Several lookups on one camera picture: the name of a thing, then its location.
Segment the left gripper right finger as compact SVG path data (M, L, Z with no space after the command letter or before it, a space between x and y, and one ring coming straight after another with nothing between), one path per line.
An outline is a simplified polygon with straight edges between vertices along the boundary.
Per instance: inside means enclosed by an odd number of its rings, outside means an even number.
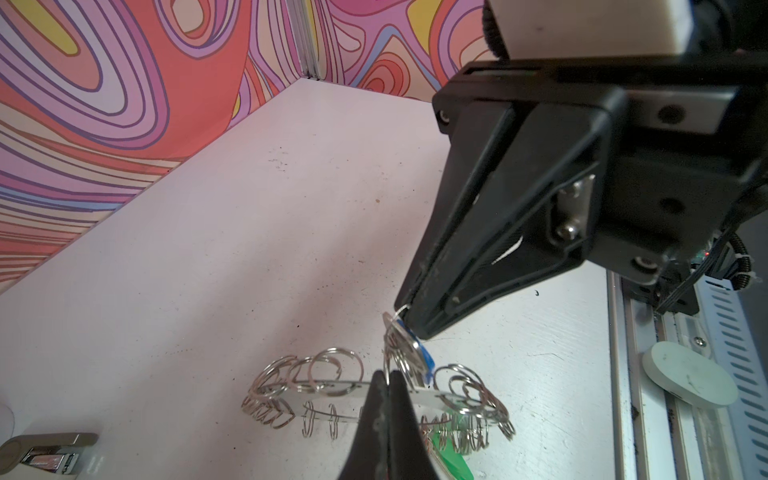
M390 374L388 478L393 480L438 479L422 438L407 381Z

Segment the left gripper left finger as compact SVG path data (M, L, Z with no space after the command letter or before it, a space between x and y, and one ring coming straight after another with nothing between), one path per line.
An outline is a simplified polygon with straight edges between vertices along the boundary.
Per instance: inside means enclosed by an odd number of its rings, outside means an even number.
M384 480L388 478L389 394L385 374L378 370L371 379L361 417L339 480Z

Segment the green key tag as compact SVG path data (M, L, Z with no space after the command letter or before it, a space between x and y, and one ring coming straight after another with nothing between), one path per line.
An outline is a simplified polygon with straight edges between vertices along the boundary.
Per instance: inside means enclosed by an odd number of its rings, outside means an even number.
M443 471L455 480L474 480L474 474L464 457L457 453L449 440L444 441L437 432L432 434L432 451L437 455Z

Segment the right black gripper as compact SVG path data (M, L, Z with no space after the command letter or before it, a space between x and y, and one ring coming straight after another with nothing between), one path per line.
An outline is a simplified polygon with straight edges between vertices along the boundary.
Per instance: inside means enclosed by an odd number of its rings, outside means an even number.
M450 142L407 275L429 339L593 262L654 282L767 169L767 57L483 61L434 96Z

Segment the metal disc key ring holder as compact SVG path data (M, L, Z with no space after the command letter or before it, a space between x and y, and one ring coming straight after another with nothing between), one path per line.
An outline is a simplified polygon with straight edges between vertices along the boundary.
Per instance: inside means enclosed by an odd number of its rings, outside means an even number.
M386 412L390 384L401 374L404 398L429 450L452 448L468 455L488 448L494 430L508 441L517 434L506 405L463 364L437 366L419 347L412 353L387 352L381 373L382 380L374 381L361 355L341 347L285 355L256 375L240 410L273 430L297 423L306 438L327 423L331 439L337 439L343 424L363 422L366 403Z

